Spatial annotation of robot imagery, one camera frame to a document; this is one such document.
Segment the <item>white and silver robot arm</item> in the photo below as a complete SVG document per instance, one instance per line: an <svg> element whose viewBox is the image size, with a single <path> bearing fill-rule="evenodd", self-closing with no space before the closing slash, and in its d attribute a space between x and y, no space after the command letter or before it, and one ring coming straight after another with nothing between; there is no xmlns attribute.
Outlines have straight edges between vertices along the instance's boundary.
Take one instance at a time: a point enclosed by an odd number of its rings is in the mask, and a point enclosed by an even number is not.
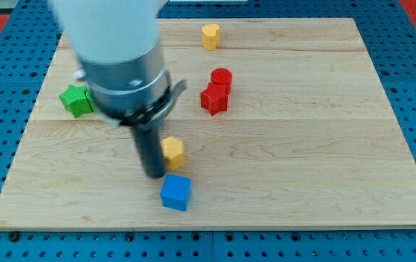
<svg viewBox="0 0 416 262"><path fill-rule="evenodd" d="M150 128L173 109L185 81L170 83L157 0L50 0L85 72L94 103L121 125Z"/></svg>

